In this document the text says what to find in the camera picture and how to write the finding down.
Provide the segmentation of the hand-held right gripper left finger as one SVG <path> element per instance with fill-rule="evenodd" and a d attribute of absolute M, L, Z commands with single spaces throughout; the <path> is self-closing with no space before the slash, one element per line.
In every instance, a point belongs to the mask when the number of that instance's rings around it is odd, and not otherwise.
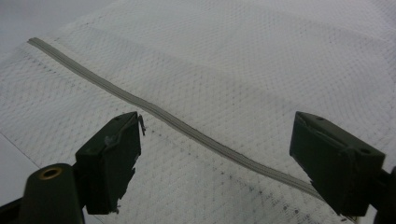
<path fill-rule="evenodd" d="M 118 212 L 141 155 L 141 115 L 129 112 L 111 119 L 76 153 L 78 196 L 90 215 Z"/>

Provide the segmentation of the white mesh laundry bag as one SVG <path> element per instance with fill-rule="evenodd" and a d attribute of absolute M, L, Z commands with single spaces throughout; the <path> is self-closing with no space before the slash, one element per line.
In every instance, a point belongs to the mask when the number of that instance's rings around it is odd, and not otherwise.
<path fill-rule="evenodd" d="M 0 136 L 38 167 L 132 111 L 142 153 L 101 224 L 373 224 L 289 148 L 301 111 L 396 167 L 396 0 L 118 0 L 0 54 Z"/>

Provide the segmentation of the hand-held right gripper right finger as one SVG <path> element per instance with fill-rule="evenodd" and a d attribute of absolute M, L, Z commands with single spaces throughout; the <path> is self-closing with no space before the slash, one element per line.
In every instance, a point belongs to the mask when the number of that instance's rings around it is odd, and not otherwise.
<path fill-rule="evenodd" d="M 298 111 L 290 155 L 336 214 L 366 214 L 369 186 L 382 170 L 383 152 L 322 117 Z"/>

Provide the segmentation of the white table mat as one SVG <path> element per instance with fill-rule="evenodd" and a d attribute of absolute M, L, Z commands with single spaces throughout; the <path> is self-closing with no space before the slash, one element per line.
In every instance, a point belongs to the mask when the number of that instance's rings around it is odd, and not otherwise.
<path fill-rule="evenodd" d="M 0 55 L 29 38 L 59 28 L 116 0 L 0 0 Z M 0 206 L 22 196 L 26 178 L 36 170 L 0 133 Z"/>

